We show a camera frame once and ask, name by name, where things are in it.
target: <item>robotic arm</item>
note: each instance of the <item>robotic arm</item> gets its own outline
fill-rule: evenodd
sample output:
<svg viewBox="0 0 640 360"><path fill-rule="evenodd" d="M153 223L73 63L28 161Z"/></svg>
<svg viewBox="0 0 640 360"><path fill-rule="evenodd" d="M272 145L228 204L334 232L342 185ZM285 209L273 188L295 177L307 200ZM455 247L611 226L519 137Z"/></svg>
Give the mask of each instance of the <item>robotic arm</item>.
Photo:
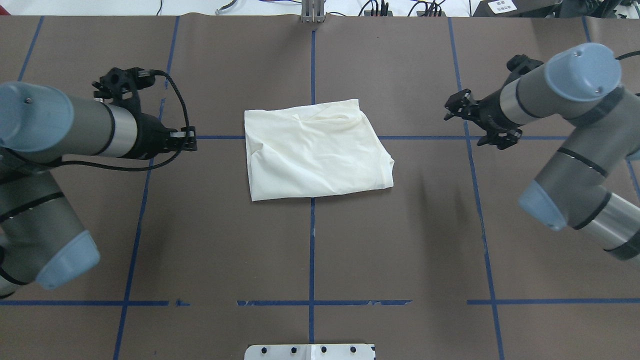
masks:
<svg viewBox="0 0 640 360"><path fill-rule="evenodd" d="M186 126L177 131L141 112L138 90L167 77L182 104ZM144 171L163 166L181 151L195 151L184 101L169 75L159 70L113 68L93 83L94 97L81 99L48 86L0 85L0 299L36 281L54 289L95 266L97 247L48 170L89 165ZM175 151L164 163L118 168L62 161L66 154L147 160Z"/></svg>
<svg viewBox="0 0 640 360"><path fill-rule="evenodd" d="M518 203L549 228L571 226L595 236L611 255L640 265L640 209L602 186L625 158L640 159L640 99L620 84L610 49L582 44L547 64L524 55L507 64L504 86L480 101L469 89L452 95L445 120L458 116L487 131L478 145L503 150L520 126L560 114L575 130Z"/></svg>

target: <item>white mounting plate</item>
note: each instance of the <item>white mounting plate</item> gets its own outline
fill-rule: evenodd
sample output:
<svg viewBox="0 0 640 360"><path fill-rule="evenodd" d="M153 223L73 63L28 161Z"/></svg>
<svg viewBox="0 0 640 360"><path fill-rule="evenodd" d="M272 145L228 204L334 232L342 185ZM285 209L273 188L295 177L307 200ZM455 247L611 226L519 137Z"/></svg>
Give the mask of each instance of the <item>white mounting plate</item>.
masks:
<svg viewBox="0 0 640 360"><path fill-rule="evenodd" d="M369 344L252 345L244 352L244 360L375 360L375 348Z"/></svg>

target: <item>white cloth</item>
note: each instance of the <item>white cloth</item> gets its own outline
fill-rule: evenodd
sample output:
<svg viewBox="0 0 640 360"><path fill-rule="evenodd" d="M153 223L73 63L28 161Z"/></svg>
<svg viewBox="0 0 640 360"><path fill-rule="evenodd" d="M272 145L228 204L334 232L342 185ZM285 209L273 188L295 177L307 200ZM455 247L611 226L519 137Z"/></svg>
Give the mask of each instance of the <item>white cloth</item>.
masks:
<svg viewBox="0 0 640 360"><path fill-rule="evenodd" d="M394 185L394 160L358 100L244 112L251 200L320 197Z"/></svg>

